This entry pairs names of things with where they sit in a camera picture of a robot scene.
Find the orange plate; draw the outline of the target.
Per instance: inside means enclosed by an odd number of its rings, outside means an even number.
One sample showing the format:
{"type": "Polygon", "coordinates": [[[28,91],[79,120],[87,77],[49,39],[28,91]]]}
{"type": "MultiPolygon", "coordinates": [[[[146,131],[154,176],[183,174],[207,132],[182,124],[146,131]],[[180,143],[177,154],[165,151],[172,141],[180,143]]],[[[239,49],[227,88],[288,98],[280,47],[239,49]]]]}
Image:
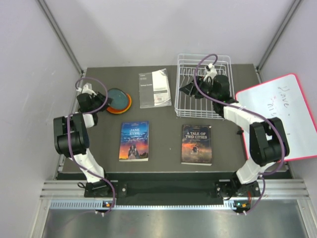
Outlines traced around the orange plate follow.
{"type": "Polygon", "coordinates": [[[132,98],[129,94],[127,94],[127,97],[128,97],[128,106],[125,108],[125,109],[122,109],[122,110],[117,110],[117,109],[114,109],[112,107],[108,107],[106,110],[111,113],[111,114],[114,114],[114,115],[119,115],[119,114],[122,114],[122,113],[125,113],[126,111],[128,111],[132,105],[132,98]]]}

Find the black plate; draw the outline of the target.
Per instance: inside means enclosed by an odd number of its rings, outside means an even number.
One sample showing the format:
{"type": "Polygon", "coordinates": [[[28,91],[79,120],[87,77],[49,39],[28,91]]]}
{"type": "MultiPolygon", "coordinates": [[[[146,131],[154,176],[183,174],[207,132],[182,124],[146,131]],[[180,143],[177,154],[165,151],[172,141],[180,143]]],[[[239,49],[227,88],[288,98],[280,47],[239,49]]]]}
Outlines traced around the black plate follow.
{"type": "Polygon", "coordinates": [[[115,110],[124,110],[129,104],[127,94],[118,88],[109,89],[108,97],[111,99],[109,106],[115,110]]]}

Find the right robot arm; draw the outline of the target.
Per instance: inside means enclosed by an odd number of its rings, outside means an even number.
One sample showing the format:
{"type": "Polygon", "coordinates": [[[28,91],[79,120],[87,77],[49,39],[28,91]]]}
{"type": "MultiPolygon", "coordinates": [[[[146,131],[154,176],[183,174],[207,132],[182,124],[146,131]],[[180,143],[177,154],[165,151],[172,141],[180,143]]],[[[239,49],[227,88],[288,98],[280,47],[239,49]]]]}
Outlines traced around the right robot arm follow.
{"type": "Polygon", "coordinates": [[[258,177],[266,174],[267,168],[289,155],[289,145],[281,119],[266,119],[244,109],[231,97],[229,88],[229,79],[225,75],[207,79],[195,76],[192,82],[179,91],[195,99],[212,100],[213,109],[219,116],[235,123],[249,134],[250,156],[230,179],[231,193],[243,196],[258,177]]]}

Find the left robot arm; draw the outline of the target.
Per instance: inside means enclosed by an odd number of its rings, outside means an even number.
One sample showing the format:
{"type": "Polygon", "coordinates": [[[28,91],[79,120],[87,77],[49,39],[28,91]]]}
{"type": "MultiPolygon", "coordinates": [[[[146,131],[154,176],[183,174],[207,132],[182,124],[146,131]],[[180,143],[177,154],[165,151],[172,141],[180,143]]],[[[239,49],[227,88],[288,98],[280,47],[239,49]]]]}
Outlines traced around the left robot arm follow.
{"type": "Polygon", "coordinates": [[[64,155],[79,165],[87,182],[77,183],[85,190],[85,197],[113,196],[112,184],[106,181],[104,169],[96,162],[89,150],[90,141],[87,128],[98,123],[97,112],[104,111],[112,103],[100,92],[96,95],[82,93],[77,96],[79,112],[70,117],[53,119],[54,147],[58,154],[64,155]]]}

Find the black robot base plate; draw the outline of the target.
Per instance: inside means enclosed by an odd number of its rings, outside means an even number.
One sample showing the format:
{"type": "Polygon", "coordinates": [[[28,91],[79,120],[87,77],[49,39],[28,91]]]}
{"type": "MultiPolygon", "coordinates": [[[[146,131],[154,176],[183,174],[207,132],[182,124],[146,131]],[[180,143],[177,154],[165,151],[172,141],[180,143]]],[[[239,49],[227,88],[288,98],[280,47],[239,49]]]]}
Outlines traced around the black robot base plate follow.
{"type": "Polygon", "coordinates": [[[128,180],[113,181],[115,197],[131,197],[137,194],[206,194],[211,197],[234,197],[234,196],[259,196],[259,185],[257,182],[241,187],[231,186],[229,181],[214,180],[128,180]]]}

